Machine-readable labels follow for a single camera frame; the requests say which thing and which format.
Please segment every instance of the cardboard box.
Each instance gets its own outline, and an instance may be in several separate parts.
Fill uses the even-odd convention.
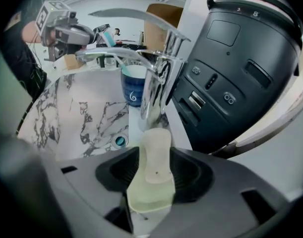
[[[65,55],[64,61],[68,70],[79,69],[85,64],[84,62],[76,60],[75,55]]]
[[[175,27],[178,27],[183,8],[173,5],[154,3],[148,6],[147,12],[154,14]],[[145,44],[149,50],[163,51],[167,31],[145,21]]]

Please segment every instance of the faucet handle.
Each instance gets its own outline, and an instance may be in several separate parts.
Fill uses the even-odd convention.
[[[187,40],[190,41],[186,36],[184,36],[182,33],[178,31],[176,27],[169,24],[162,18],[153,15],[148,12],[144,12],[141,10],[135,10],[135,9],[125,9],[125,8],[114,8],[114,9],[107,9],[107,10],[99,10],[93,13],[90,13],[89,15],[95,16],[95,17],[128,17],[128,18],[137,18],[146,20],[150,23],[153,23],[160,28],[171,31],[176,37],[180,38],[182,41]]]

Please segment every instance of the button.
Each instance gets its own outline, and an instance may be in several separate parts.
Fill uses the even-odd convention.
[[[198,67],[194,67],[192,69],[192,72],[195,74],[195,75],[199,75],[200,74],[200,69]]]
[[[235,102],[234,97],[230,94],[230,93],[225,93],[224,94],[224,100],[229,104],[229,105],[233,105]]]

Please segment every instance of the sink drain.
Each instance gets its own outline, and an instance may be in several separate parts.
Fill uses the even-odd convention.
[[[117,148],[117,149],[121,149],[126,147],[126,145],[128,144],[128,137],[127,135],[123,134],[123,133],[118,133],[113,137],[112,140],[112,145]]]

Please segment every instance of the person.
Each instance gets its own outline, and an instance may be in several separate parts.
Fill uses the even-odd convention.
[[[6,63],[31,96],[32,102],[42,93],[47,80],[40,61],[38,64],[29,48],[33,45],[34,50],[34,44],[41,42],[35,20],[43,2],[44,0],[23,0],[6,26],[0,42]]]
[[[119,29],[119,28],[115,28],[115,30],[116,30],[115,35],[118,35],[118,36],[121,35],[121,34],[120,34],[120,29]]]

